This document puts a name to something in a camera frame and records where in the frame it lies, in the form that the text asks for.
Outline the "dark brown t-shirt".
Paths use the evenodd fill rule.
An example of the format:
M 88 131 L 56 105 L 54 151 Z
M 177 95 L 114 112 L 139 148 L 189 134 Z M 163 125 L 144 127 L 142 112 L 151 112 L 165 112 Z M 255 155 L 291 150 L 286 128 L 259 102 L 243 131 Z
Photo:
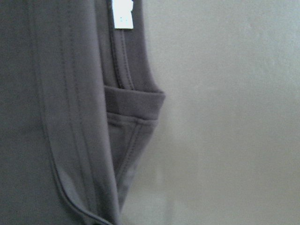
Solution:
M 164 98 L 142 1 L 1 1 L 1 224 L 120 225 Z

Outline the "brown paper table cover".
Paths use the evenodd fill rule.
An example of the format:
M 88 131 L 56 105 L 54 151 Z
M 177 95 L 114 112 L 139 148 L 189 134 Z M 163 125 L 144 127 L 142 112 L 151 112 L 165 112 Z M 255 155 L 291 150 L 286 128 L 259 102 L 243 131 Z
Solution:
M 145 0 L 166 93 L 126 225 L 300 222 L 300 3 Z

